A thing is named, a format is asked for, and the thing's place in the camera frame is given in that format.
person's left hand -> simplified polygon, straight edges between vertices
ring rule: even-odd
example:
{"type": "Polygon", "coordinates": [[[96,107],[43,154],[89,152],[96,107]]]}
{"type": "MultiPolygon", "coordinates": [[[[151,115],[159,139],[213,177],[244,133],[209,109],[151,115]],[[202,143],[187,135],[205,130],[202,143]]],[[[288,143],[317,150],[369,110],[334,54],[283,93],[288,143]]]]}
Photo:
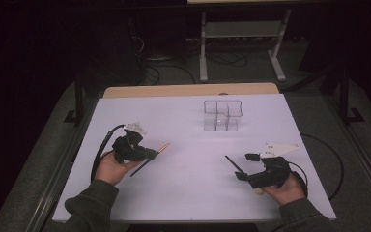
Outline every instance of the person's left hand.
{"type": "Polygon", "coordinates": [[[111,151],[102,158],[96,170],[95,180],[103,180],[116,186],[122,181],[126,173],[141,163],[141,161],[119,163],[114,159],[115,153],[115,151],[111,151]]]}

person's right hand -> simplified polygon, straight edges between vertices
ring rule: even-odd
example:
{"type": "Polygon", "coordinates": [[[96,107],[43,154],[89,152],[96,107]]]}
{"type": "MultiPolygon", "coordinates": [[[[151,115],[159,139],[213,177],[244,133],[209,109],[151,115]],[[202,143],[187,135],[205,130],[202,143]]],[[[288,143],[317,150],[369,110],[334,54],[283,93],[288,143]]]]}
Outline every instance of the person's right hand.
{"type": "Polygon", "coordinates": [[[300,186],[300,182],[293,174],[289,175],[288,180],[281,188],[271,186],[263,187],[261,190],[271,196],[280,206],[295,200],[306,198],[303,189],[300,186]]]}

table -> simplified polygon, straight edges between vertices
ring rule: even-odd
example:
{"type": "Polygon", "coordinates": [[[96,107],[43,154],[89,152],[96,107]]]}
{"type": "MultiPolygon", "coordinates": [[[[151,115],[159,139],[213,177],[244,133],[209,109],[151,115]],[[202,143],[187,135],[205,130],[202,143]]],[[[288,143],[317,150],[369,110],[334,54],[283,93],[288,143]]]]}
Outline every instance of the table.
{"type": "MultiPolygon", "coordinates": [[[[140,122],[148,131],[140,145],[157,150],[166,142],[171,144],[118,185],[120,193],[112,208],[112,220],[188,223],[279,218],[277,204],[267,195],[256,195],[249,183],[238,181],[235,167],[225,158],[230,157],[248,174],[263,171],[261,163],[245,160],[244,154],[262,152],[267,142],[300,145],[285,158],[306,172],[310,201],[326,217],[335,218],[283,95],[273,84],[264,83],[108,89],[97,105],[54,220],[67,220],[70,215],[65,200],[89,186],[93,160],[107,132],[134,122],[140,122]],[[205,100],[242,101],[239,130],[204,131],[205,100]]],[[[113,137],[123,134],[117,130],[113,137]]]]}

forearm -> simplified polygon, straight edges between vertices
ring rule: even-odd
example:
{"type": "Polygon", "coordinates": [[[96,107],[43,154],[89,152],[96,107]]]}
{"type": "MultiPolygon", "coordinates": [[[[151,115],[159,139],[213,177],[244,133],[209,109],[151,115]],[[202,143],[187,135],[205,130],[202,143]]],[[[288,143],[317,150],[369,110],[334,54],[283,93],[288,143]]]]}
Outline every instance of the forearm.
{"type": "Polygon", "coordinates": [[[296,200],[279,208],[285,231],[336,231],[333,224],[307,199],[296,200]]]}
{"type": "Polygon", "coordinates": [[[114,186],[95,180],[79,195],[65,202],[71,218],[62,231],[109,231],[110,211],[118,192],[114,186]]]}

dark background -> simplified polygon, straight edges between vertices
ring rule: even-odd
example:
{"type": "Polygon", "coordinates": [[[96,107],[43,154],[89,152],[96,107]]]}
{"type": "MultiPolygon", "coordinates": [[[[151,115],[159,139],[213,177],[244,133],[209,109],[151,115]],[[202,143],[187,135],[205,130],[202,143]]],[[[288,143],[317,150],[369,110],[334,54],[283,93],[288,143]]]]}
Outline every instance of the dark background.
{"type": "MultiPolygon", "coordinates": [[[[0,207],[54,105],[77,76],[93,95],[142,81],[127,14],[61,11],[115,2],[0,0],[0,207]]],[[[297,10],[290,19],[286,40],[311,40],[302,68],[341,63],[371,99],[371,1],[336,1],[319,13],[316,20],[312,11],[297,10]]],[[[177,44],[196,32],[199,20],[155,13],[137,22],[149,43],[177,44]],[[155,33],[159,26],[167,29],[165,39],[155,33]]]]}

